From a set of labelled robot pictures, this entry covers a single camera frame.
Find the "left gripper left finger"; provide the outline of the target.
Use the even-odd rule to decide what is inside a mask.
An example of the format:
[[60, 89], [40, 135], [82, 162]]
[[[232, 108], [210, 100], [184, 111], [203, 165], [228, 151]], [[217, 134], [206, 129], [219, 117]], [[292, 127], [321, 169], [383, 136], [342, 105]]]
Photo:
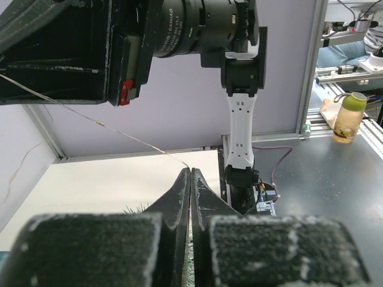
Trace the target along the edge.
[[19, 231], [2, 286], [183, 286], [192, 174], [140, 213], [45, 213]]

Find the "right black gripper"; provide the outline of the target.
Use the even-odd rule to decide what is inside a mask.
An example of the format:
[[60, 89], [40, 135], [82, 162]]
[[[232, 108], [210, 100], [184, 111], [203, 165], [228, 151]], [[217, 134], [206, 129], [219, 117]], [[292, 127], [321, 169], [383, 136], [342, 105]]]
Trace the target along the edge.
[[162, 1], [12, 1], [1, 104], [126, 105], [147, 83]]

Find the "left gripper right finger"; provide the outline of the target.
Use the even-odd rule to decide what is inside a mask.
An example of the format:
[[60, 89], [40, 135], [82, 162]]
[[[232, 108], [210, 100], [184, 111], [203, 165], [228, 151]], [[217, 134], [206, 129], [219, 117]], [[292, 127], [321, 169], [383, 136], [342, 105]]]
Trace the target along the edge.
[[241, 215], [191, 172], [196, 286], [370, 286], [340, 221], [315, 215]]

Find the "small frosted christmas tree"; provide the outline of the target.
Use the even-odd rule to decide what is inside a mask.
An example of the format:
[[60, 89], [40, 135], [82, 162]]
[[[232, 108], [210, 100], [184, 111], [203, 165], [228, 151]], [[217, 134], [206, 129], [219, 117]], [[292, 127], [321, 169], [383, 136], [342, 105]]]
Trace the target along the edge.
[[149, 203], [146, 203], [146, 204], [140, 203], [139, 205], [135, 207], [129, 207], [128, 205], [126, 205], [125, 208], [123, 209], [123, 213], [128, 215], [139, 214], [144, 212], [146, 209], [148, 209], [149, 206], [150, 206]]

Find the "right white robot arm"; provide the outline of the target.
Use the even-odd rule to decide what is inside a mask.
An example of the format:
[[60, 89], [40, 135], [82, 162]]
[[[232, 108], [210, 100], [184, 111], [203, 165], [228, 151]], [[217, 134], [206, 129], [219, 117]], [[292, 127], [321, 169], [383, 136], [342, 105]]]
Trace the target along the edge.
[[231, 206], [247, 214], [261, 196], [251, 136], [267, 40], [255, 1], [12, 1], [1, 13], [1, 104], [127, 105], [153, 58], [199, 54], [221, 71], [225, 181]]

